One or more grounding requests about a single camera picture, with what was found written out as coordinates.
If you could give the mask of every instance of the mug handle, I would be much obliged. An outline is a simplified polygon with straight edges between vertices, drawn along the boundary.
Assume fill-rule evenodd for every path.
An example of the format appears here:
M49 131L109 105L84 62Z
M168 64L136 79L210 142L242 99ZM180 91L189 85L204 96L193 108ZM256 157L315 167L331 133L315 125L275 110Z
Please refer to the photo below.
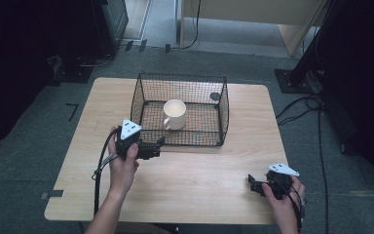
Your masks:
M169 121L169 118L165 119L164 122L163 122L164 128L166 130L169 130L168 121Z

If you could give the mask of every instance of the human hand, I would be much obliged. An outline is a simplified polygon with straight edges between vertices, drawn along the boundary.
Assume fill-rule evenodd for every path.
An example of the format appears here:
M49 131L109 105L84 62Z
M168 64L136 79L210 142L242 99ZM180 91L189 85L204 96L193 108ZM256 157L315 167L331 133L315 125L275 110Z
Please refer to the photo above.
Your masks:
M108 151L110 154L116 152L114 137L111 137L108 141ZM121 198L127 195L132 186L134 174L139 166L135 160L137 153L138 145L134 143L127 152L126 161L119 157L109 163L111 174L109 195L120 196Z
M305 197L305 185L303 185L296 176L291 175L290 178L293 181L292 187L295 190L290 192L290 196L300 211L299 196L301 198ZM277 200L273 194L272 188L268 184L263 183L262 187L269 204L272 207L273 216L275 217L280 233L298 233L297 217L290 199L285 196L282 200Z

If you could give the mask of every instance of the gray carpet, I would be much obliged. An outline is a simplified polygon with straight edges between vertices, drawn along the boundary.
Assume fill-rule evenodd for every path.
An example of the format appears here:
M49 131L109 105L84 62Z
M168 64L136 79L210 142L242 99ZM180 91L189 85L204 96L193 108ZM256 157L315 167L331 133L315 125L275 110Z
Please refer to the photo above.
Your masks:
M88 84L46 87L0 141L0 233L80 233L77 222L47 221L42 192L53 188L86 99L97 77L135 78L140 72L226 76L229 83L268 87L276 113L302 95L282 94L274 69L292 69L298 60L191 51L136 48L119 52L93 70ZM69 121L74 107L77 112ZM303 103L286 116L306 110ZM290 167L307 187L303 233L325 233L324 180L318 148L318 113L280 127ZM374 233L374 167L339 151L332 123L321 114L323 162L329 194L329 233ZM244 225L242 233L279 233L274 225Z

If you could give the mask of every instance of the wire cage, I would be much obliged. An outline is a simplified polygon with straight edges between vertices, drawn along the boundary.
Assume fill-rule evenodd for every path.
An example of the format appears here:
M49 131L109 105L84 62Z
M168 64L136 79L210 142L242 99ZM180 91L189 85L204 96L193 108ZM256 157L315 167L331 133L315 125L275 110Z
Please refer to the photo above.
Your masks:
M180 99L186 104L186 124L166 130L164 104ZM166 137L168 145L221 146L229 126L225 77L141 73L135 85L131 120L142 126L143 142Z

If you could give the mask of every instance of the table top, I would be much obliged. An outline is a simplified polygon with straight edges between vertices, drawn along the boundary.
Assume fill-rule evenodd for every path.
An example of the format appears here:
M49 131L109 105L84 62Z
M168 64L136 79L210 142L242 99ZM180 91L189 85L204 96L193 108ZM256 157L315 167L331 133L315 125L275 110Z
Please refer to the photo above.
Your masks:
M136 79L98 78L84 107L45 210L49 220L92 220L99 154L111 126L130 119ZM287 164L269 92L261 85L228 84L230 119L221 147L163 146L139 160L120 220L136 222L272 224L266 198L249 190L247 175L265 180L267 167ZM100 204L109 185L102 173Z

